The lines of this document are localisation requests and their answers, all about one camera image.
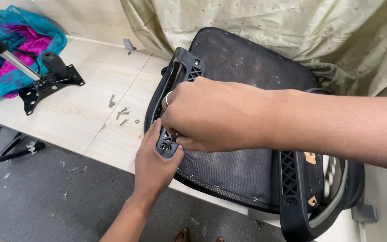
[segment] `bolt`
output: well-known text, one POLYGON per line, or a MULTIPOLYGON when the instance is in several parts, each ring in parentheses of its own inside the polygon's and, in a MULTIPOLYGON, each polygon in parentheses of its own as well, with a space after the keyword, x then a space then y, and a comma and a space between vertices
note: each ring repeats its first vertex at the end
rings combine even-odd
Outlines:
POLYGON ((123 122, 121 124, 119 124, 119 126, 121 126, 122 124, 124 124, 126 121, 128 121, 126 118, 125 120, 123 120, 123 122))
POLYGON ((108 104, 109 107, 111 107, 111 103, 113 102, 113 98, 115 97, 114 94, 111 95, 111 98, 110 98, 110 103, 108 104))

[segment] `wooden desk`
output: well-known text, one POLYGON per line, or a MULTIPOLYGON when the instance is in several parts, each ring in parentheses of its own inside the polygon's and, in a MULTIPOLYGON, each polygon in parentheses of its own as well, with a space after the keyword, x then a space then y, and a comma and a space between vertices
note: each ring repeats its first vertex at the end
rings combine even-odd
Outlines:
MULTIPOLYGON (((0 100, 0 124, 40 140, 134 173, 134 158, 143 138, 144 117, 150 99, 162 78, 168 59, 143 50, 128 51, 111 44, 68 37, 60 56, 73 64, 86 85, 68 86, 41 101, 26 116, 19 98, 0 100), (115 94, 113 108, 108 107, 115 94), (128 108, 129 115, 117 112, 128 108), (125 118, 128 121, 119 126, 125 118)), ((280 226, 279 216, 259 212, 193 190, 173 180, 169 186, 218 206, 280 226)), ((318 242, 357 242, 359 226, 343 211, 318 242)))

